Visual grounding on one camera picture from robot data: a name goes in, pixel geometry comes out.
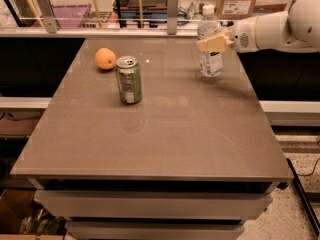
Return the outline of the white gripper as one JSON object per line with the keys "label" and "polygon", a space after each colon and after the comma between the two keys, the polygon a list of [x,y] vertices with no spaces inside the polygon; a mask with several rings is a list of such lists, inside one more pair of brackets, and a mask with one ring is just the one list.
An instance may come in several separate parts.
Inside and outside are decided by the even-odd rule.
{"label": "white gripper", "polygon": [[201,52],[225,52],[231,46],[238,53],[256,52],[257,17],[235,21],[228,29],[228,36],[220,33],[197,40]]}

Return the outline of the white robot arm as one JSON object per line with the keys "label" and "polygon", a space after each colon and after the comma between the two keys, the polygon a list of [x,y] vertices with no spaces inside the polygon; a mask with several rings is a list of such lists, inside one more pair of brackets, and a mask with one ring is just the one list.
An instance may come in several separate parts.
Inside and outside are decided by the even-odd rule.
{"label": "white robot arm", "polygon": [[227,31],[197,42],[201,52],[225,52],[229,47],[238,53],[319,52],[320,0],[295,0],[288,11],[239,20]]}

